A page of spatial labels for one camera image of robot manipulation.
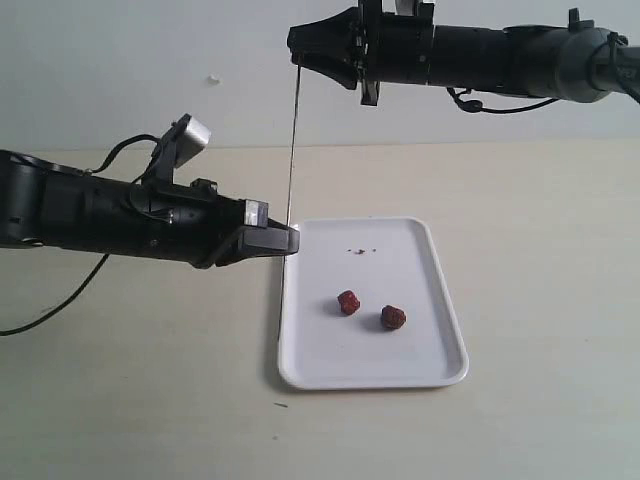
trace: white tray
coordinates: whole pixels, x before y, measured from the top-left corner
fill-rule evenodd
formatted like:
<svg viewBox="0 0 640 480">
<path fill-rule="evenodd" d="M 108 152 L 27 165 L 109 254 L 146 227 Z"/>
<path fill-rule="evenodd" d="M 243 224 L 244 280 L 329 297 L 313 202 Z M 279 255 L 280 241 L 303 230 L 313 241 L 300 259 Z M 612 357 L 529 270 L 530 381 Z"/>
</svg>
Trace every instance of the white tray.
<svg viewBox="0 0 640 480">
<path fill-rule="evenodd" d="M 427 226 L 412 218 L 309 220 L 285 262 L 278 368 L 306 390 L 442 387 L 469 360 Z M 353 290 L 354 315 L 336 297 Z M 407 323 L 385 331 L 380 311 Z"/>
</svg>

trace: plastic tray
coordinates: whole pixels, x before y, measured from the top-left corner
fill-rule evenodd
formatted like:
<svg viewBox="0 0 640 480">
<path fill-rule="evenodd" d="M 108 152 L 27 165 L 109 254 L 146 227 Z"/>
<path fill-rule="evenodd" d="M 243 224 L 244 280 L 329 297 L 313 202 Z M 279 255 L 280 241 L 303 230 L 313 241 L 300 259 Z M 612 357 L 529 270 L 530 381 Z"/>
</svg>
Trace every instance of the plastic tray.
<svg viewBox="0 0 640 480">
<path fill-rule="evenodd" d="M 431 234 L 413 218 L 309 220 L 285 261 L 278 368 L 305 390 L 442 387 L 469 360 Z M 358 312 L 340 312 L 353 290 Z M 386 331 L 380 311 L 403 309 Z"/>
</svg>

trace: robotic arm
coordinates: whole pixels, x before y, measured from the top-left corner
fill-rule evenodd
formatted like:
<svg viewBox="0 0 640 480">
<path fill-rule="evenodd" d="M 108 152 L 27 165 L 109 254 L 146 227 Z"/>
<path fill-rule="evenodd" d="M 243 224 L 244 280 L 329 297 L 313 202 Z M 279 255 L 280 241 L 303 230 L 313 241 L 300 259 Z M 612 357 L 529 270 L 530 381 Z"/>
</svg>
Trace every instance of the robotic arm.
<svg viewBox="0 0 640 480">
<path fill-rule="evenodd" d="M 470 113 L 484 111 L 482 103 L 461 100 L 454 88 L 581 103 L 624 92 L 638 100 L 640 47 L 580 20 L 578 9 L 566 28 L 490 30 L 436 26 L 432 3 L 396 5 L 398 15 L 383 12 L 382 0 L 359 0 L 335 17 L 291 28 L 292 62 L 350 90 L 360 83 L 363 105 L 377 105 L 383 82 L 447 87 Z"/>
<path fill-rule="evenodd" d="M 219 195 L 210 180 L 173 183 L 174 169 L 198 154 L 210 135 L 184 115 L 160 139 L 140 136 L 157 145 L 149 167 L 131 183 L 94 175 L 125 142 L 95 172 L 0 150 L 0 247 L 47 245 L 196 268 L 296 253 L 299 233 L 271 220 L 267 203 Z"/>
</svg>

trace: beige table surface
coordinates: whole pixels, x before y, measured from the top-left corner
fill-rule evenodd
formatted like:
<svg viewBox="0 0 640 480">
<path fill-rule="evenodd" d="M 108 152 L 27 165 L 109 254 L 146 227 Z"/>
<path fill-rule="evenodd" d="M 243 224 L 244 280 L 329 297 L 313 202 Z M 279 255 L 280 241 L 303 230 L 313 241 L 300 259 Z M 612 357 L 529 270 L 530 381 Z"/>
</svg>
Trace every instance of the beige table surface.
<svg viewBox="0 0 640 480">
<path fill-rule="evenodd" d="M 640 478 L 639 147 L 300 149 L 294 222 L 429 224 L 467 379 L 293 392 L 275 370 L 278 261 L 114 258 L 67 312 L 0 340 L 0 478 Z M 143 161 L 127 154 L 114 174 Z M 286 149 L 212 150 L 179 178 L 284 218 L 287 169 Z M 95 261 L 1 252 L 1 325 L 59 301 Z"/>
</svg>

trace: tray rim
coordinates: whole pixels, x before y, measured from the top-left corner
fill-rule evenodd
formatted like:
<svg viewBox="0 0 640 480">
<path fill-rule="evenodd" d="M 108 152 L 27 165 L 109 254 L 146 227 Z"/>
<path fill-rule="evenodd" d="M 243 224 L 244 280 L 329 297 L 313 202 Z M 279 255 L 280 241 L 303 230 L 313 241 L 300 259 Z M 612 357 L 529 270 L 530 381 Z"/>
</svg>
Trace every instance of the tray rim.
<svg viewBox="0 0 640 480">
<path fill-rule="evenodd" d="M 449 316 L 449 321 L 451 323 L 451 327 L 454 333 L 454 337 L 456 343 L 458 345 L 458 350 L 460 351 L 461 356 L 461 365 L 460 370 L 456 372 L 455 375 L 452 375 L 448 378 L 443 378 L 437 382 L 427 382 L 427 383 L 416 383 L 416 384 L 399 384 L 398 386 L 380 386 L 380 385 L 371 385 L 370 382 L 364 381 L 361 385 L 358 385 L 358 382 L 353 382 L 353 385 L 344 386 L 344 385 L 326 385 L 326 386 L 317 386 L 317 385 L 308 385 L 302 383 L 295 379 L 285 368 L 283 364 L 283 342 L 282 342 L 282 326 L 285 321 L 285 316 L 287 313 L 287 295 L 288 289 L 286 289 L 287 285 L 287 277 L 289 275 L 288 265 L 291 264 L 290 257 L 285 257 L 282 269 L 282 291 L 280 297 L 280 323 L 278 327 L 278 373 L 282 377 L 282 379 L 291 387 L 294 387 L 298 390 L 316 390 L 316 391 L 331 391 L 331 390 L 390 390 L 390 389 L 427 389 L 427 388 L 439 388 L 439 387 L 448 387 L 451 385 L 455 385 L 464 380 L 469 373 L 469 354 L 467 353 L 467 348 L 465 346 L 464 340 L 462 338 L 462 330 L 460 329 L 460 324 L 458 322 L 458 317 L 456 315 L 455 309 L 453 308 L 453 301 L 451 300 L 451 295 L 449 293 L 449 287 L 444 278 L 444 272 L 442 270 L 442 265 L 440 264 L 440 258 L 438 257 L 438 253 L 436 251 L 435 242 L 433 240 L 433 236 L 431 234 L 431 229 L 427 225 L 426 222 L 421 219 L 413 216 L 367 216 L 367 217 L 340 217 L 340 218 L 332 218 L 332 217 L 322 217 L 322 218 L 309 218 L 303 220 L 301 222 L 295 223 L 292 225 L 292 228 L 296 230 L 300 230 L 300 225 L 307 222 L 361 222 L 361 221 L 397 221 L 404 220 L 410 221 L 418 224 L 420 228 L 424 229 L 427 237 L 427 244 L 429 250 L 431 252 L 431 257 L 433 258 L 433 263 L 436 267 L 436 273 L 438 275 L 438 282 L 440 283 L 440 288 L 442 289 L 442 294 L 445 300 L 445 304 L 447 307 L 447 313 Z"/>
</svg>

